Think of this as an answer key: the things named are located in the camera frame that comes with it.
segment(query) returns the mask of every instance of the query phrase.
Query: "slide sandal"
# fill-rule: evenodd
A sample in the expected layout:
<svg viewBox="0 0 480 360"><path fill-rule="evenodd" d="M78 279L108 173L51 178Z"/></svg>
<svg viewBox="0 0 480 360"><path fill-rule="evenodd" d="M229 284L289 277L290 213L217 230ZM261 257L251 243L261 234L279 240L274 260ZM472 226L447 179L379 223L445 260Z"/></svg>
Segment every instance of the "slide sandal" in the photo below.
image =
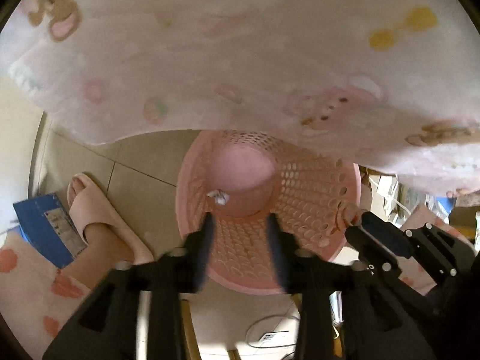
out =
<svg viewBox="0 0 480 360"><path fill-rule="evenodd" d="M68 202L71 220L73 220L83 241L88 244L83 235L83 230L87 225L91 223L105 223L133 251L133 264L152 262L154 260L152 252L148 250L148 247L125 223L98 185L84 173L79 173L74 177L78 178L85 185L85 189L76 195L73 202ZM69 198L71 196L71 188L72 185L70 183L67 191Z"/></svg>

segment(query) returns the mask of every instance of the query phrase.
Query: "white cable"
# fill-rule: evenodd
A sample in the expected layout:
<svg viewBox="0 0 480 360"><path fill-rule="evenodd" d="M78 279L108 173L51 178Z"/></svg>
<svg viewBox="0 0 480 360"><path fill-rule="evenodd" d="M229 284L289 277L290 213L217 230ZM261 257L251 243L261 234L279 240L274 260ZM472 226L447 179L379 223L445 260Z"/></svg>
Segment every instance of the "white cable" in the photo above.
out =
<svg viewBox="0 0 480 360"><path fill-rule="evenodd" d="M255 349L272 349L272 348L287 348L287 347L292 347L294 345L297 345L297 343L293 343L293 344L288 344L288 345L277 345L277 346L255 346L255 345L252 345L248 342L248 333L250 333L251 329L257 325L258 323L260 322L263 322L263 321L266 321L267 319L270 319L270 318L286 318L286 319L291 319L291 320L295 320L295 321L298 321L300 322L300 319L295 317L295 316L288 316L288 315L281 315L281 314L274 314L274 315L268 315L266 317L263 317L263 318L260 318L259 320L255 321L254 323L252 323L247 331L245 332L245 344L247 344L249 347L252 347L252 348L255 348Z"/></svg>
<svg viewBox="0 0 480 360"><path fill-rule="evenodd" d="M379 186L375 181L373 181L373 179L372 179L370 176L369 176L369 179L370 179L370 182L371 182L373 185L375 185L377 188L380 188L380 186ZM393 200L395 203L397 203L401 208L403 208L408 215L412 215L412 213L410 212L410 210L409 210L407 207L405 207L402 203L400 203L397 199L395 199L393 196L388 195L388 198L389 198L389 199L392 199L392 200Z"/></svg>

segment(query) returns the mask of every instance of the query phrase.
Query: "perforated basket wall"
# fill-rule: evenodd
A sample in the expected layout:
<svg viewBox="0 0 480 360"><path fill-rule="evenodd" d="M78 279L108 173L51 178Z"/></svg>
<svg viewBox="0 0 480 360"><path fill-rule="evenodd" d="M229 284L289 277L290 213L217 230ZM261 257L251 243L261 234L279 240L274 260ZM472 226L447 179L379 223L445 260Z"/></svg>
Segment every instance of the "perforated basket wall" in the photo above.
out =
<svg viewBox="0 0 480 360"><path fill-rule="evenodd" d="M209 171L228 145L247 145L262 151L275 167L272 179L260 187L271 191L268 201L246 217L227 215L229 203L219 206L207 197ZM186 237L199 228L206 211L212 212L216 229L208 275L239 292L275 294L281 289L267 246L267 214L276 212L282 228L294 234L303 247L331 260L345 245L344 229L336 221L338 206L342 200L358 204L360 186L356 164L317 156L265 134L203 131L186 154L179 173L178 228Z"/></svg>

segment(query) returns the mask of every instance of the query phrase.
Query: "tile floor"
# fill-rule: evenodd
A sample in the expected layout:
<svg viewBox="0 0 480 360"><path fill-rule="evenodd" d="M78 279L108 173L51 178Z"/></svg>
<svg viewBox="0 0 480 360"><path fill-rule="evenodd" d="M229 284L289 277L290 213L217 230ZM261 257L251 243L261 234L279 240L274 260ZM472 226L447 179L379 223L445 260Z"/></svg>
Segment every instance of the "tile floor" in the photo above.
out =
<svg viewBox="0 0 480 360"><path fill-rule="evenodd" d="M175 186L183 156L197 135L197 131L168 131L92 146L71 137L47 117L38 134L31 194L57 192L66 204L71 177L85 172L158 257L181 241ZM226 360L227 350L234 347L243 358L261 360L279 360L292 351L252 349L242 344L245 330L257 319L296 312L287 295L245 295L209 280L200 294L191 297L190 304L203 360ZM287 321L294 342L296 323ZM274 330L278 322L264 322L251 333L252 339Z"/></svg>

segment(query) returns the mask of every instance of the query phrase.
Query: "pink plastic basket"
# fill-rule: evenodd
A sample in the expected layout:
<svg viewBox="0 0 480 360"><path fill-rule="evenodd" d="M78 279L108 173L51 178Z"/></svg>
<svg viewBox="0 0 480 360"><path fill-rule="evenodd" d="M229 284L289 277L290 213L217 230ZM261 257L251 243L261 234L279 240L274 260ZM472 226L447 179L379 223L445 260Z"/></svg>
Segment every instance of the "pink plastic basket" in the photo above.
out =
<svg viewBox="0 0 480 360"><path fill-rule="evenodd" d="M265 217L278 214L282 228L301 245L331 260L345 245L336 221L339 204L359 203L358 166L321 157L261 133L203 131L187 152L178 177L176 213L182 237L203 215L215 215L208 275L251 295L281 292L272 270ZM219 190L225 205L207 196Z"/></svg>

